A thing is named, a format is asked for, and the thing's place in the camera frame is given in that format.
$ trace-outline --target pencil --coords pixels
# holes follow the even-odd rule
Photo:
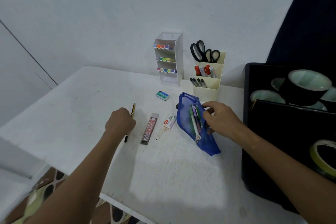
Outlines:
[[[132,112],[131,112],[131,119],[133,119],[134,111],[135,111],[135,103],[133,104],[133,108],[132,108]],[[124,143],[127,142],[127,138],[128,138],[128,134],[126,134],[126,136],[125,136]]]

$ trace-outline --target black fabric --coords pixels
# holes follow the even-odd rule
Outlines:
[[[293,0],[267,64],[311,69],[336,84],[336,0]]]

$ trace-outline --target white organizer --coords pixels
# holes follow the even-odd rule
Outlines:
[[[206,62],[199,62],[199,66],[205,67],[206,65],[210,65],[215,69],[216,77],[217,78],[210,78],[205,76],[196,76],[196,80],[203,79],[207,85],[207,88],[203,87],[192,87],[193,95],[198,97],[200,101],[208,102],[208,101],[217,101],[218,97],[218,90],[222,80],[222,73],[224,67],[224,60],[225,60],[226,52],[220,52],[220,57],[217,63],[206,63]]]
[[[179,87],[183,78],[183,47],[182,33],[163,32],[155,39],[154,44],[169,45],[173,50],[155,50],[155,56],[159,58],[170,58],[175,62],[157,61],[157,67],[163,69],[174,69],[175,73],[159,72],[161,84],[166,86]]]

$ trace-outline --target white table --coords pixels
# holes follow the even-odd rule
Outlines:
[[[155,97],[162,90],[166,102]],[[210,157],[177,124],[162,123],[191,83],[161,86],[159,76],[83,67],[0,128],[0,136],[71,174],[96,145],[113,110],[136,103],[137,125],[112,160],[101,197],[146,223],[305,223],[294,213],[248,192],[241,148],[215,135],[221,154]],[[219,102],[242,119],[243,89],[221,86]],[[160,116],[148,146],[141,137],[150,114]]]

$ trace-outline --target black scissors handle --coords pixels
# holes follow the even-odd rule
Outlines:
[[[193,58],[198,62],[208,62],[205,52],[205,46],[202,40],[197,41],[196,44],[190,45],[190,52]]]
[[[210,61],[212,63],[217,63],[217,60],[219,60],[219,57],[221,56],[221,53],[219,50],[213,50],[211,53]]]

